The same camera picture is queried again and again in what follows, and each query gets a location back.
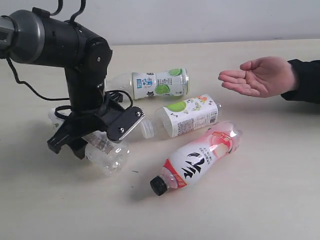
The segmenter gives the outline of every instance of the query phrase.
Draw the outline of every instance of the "white bottle cap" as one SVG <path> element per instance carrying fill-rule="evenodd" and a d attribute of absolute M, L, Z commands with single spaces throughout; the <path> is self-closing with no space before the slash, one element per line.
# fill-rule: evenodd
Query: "white bottle cap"
<path fill-rule="evenodd" d="M 149 119 L 144 119 L 140 122 L 142 135 L 145 139 L 150 139 L 155 136 L 154 126 Z"/>

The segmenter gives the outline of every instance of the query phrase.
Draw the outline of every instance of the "plastic bottle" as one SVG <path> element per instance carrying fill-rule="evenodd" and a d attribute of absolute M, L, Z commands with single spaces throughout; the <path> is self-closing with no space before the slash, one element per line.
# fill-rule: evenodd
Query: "plastic bottle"
<path fill-rule="evenodd" d="M 184 68 L 157 73 L 123 73 L 106 80 L 105 90 L 126 91 L 135 100 L 153 96 L 183 96 L 188 94 L 189 77 Z"/>
<path fill-rule="evenodd" d="M 137 129 L 145 139 L 175 138 L 215 124 L 221 116 L 221 108 L 221 104 L 215 103 L 208 94 L 203 94 L 157 109 L 154 117 L 142 120 Z"/>
<path fill-rule="evenodd" d="M 241 135 L 242 131 L 231 121 L 213 125 L 202 137 L 169 156 L 161 174 L 150 182 L 153 191 L 161 196 L 169 188 L 194 184 L 217 160 L 238 149 Z"/>
<path fill-rule="evenodd" d="M 60 111 L 59 113 L 69 115 L 67 111 Z M 54 108 L 49 111 L 48 117 L 55 130 L 64 122 L 63 119 L 55 115 Z M 107 133 L 102 131 L 95 131 L 82 138 L 88 142 L 85 146 L 85 158 L 102 169 L 105 175 L 109 176 L 120 171 L 127 163 L 130 151 L 124 141 L 114 143 L 107 138 Z"/>

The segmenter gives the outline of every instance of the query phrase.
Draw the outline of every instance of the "human hand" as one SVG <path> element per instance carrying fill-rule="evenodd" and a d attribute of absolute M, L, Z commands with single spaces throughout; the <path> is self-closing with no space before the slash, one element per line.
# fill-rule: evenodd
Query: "human hand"
<path fill-rule="evenodd" d="M 240 70 L 222 71 L 222 87 L 242 95 L 268 98 L 298 88 L 298 79 L 290 63 L 281 57 L 262 57 L 247 61 Z"/>

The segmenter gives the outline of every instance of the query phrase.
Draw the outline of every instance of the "black sleeve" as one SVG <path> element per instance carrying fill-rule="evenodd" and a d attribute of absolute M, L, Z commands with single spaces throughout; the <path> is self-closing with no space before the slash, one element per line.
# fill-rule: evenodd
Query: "black sleeve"
<path fill-rule="evenodd" d="M 298 89 L 281 96 L 288 101 L 320 104 L 320 60 L 306 62 L 294 59 L 288 62 L 298 78 Z"/>

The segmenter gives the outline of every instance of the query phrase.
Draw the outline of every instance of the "robotic arm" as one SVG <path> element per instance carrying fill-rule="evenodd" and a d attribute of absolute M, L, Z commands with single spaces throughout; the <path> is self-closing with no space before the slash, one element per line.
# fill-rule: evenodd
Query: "robotic arm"
<path fill-rule="evenodd" d="M 83 136 L 94 131 L 106 132 L 108 138 L 121 142 L 144 118 L 144 112 L 133 106 L 131 97 L 123 91 L 105 91 L 105 77 L 113 51 L 101 36 L 75 22 L 86 6 L 81 7 L 70 20 L 51 18 L 57 15 L 63 0 L 58 0 L 55 13 L 34 7 L 32 11 L 18 10 L 0 17 L 0 58 L 6 59 L 18 84 L 27 85 L 38 97 L 47 101 L 70 100 L 70 115 L 47 141 L 48 147 L 58 154 L 68 145 L 82 159 L 87 144 Z M 64 68 L 69 98 L 47 98 L 37 93 L 27 82 L 20 81 L 11 60 L 20 64 Z M 126 94 L 131 105 L 124 109 L 121 102 Z"/>

